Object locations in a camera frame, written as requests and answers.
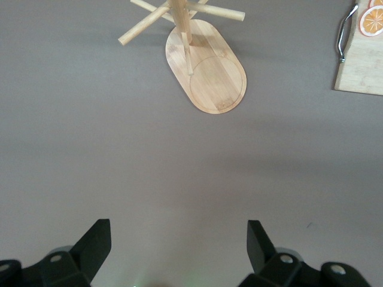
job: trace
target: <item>wooden stand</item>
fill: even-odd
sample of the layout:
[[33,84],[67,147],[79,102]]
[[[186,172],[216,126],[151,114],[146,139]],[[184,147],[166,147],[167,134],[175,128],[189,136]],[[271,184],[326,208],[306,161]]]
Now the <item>wooden stand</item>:
[[166,58],[191,102],[209,114],[222,114],[238,105],[247,86],[241,63],[215,27],[191,18],[200,11],[243,21],[245,13],[206,5],[208,0],[168,0],[159,8],[143,0],[131,2],[151,14],[121,36],[121,44],[127,44],[161,17],[174,22],[176,28],[166,42]]

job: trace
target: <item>wooden base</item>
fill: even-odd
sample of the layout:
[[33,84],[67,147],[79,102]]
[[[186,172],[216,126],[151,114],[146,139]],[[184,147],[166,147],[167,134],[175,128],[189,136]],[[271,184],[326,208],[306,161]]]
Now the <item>wooden base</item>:
[[191,102],[203,112],[222,114],[244,97],[247,79],[241,63],[224,38],[208,22],[191,20],[189,75],[184,46],[177,28],[166,42],[166,58]]

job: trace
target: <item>citrus slice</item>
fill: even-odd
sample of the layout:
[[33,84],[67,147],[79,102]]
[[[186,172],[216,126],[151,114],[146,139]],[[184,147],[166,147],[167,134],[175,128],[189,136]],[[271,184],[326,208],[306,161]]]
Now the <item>citrus slice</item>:
[[369,7],[371,8],[378,5],[383,5],[383,0],[371,0]]
[[377,36],[383,32],[383,5],[369,8],[360,19],[360,32],[368,37]]

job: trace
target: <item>silver handle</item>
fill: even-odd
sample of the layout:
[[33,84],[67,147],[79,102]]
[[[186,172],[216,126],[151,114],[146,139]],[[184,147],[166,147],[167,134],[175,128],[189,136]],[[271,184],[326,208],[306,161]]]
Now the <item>silver handle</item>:
[[346,25],[347,20],[355,13],[355,11],[357,11],[357,9],[358,9],[358,3],[356,3],[353,6],[351,11],[348,13],[348,15],[342,21],[341,29],[339,31],[339,36],[338,36],[339,63],[344,63],[346,61],[345,53],[343,52],[343,49],[341,46],[342,40],[343,40],[343,34],[344,34],[344,30],[345,30],[345,25]]

